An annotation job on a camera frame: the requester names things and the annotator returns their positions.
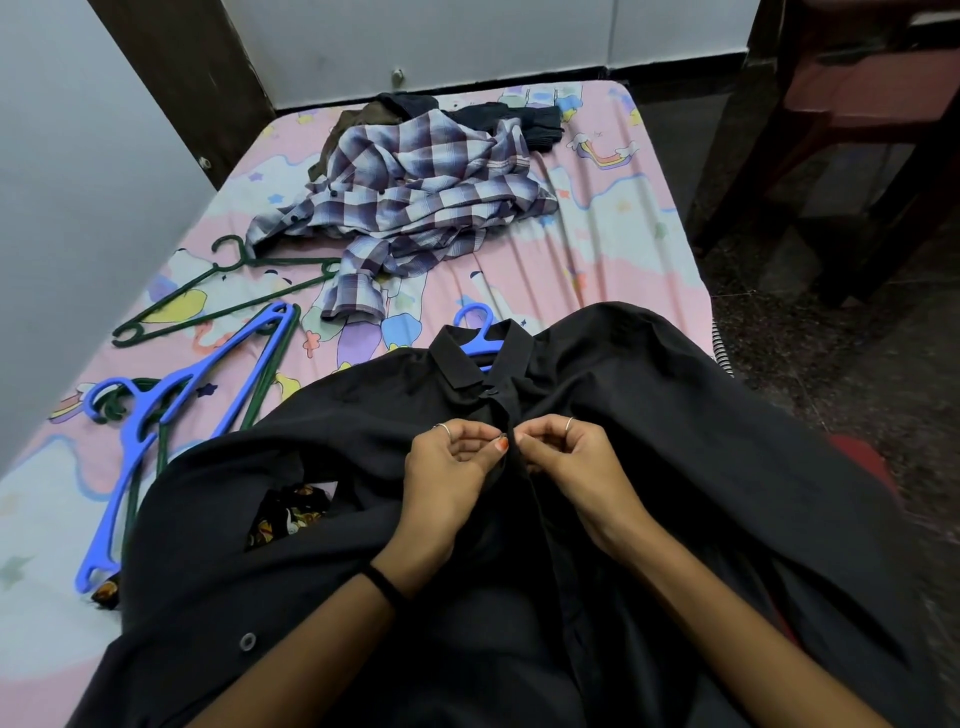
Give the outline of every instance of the white wall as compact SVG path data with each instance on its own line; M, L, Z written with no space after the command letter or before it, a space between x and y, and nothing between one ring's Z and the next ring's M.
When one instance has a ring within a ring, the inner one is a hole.
M278 109L747 49L759 0L223 0Z
M278 109L604 65L613 3L224 0Z
M617 0L611 68L747 50L760 0Z
M213 186L86 0L0 20L0 472Z

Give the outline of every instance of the black wristband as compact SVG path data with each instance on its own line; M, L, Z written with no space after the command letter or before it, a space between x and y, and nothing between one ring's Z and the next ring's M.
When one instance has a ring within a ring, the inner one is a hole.
M399 590L390 583L390 579L380 573L373 564L367 564L360 570L360 573L370 579L373 585L387 597L387 601L394 606L397 614L406 610L410 604L410 600L402 595Z

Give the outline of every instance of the brown cloth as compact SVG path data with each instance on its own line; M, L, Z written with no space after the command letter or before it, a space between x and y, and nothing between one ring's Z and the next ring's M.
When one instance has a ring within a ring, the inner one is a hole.
M330 136L326 138L324 150L320 152L320 161L307 170L310 181L315 181L320 175L326 174L326 163L330 159L333 150L340 143L340 137L350 127L365 127L370 124L399 124L400 117L392 111L387 110L379 101L371 101L369 104L358 110L346 110L340 114L336 125L330 130Z

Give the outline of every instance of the right hand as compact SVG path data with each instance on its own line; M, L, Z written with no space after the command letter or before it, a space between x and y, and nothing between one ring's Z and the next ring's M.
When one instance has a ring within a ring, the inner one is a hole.
M660 529L600 425L545 415L518 425L514 438L527 463L546 471L573 503L590 539L611 558L624 562L632 535Z

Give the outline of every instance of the printed fabric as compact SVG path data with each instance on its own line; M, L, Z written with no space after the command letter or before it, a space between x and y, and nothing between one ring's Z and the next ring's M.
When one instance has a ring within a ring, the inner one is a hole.
M487 229L557 210L530 172L517 119L477 132L431 110L398 125L352 127L330 155L329 176L309 183L292 206L257 216L247 232L252 255L281 232L315 228L347 245L321 315L384 317L378 275L407 278L445 258L479 250Z

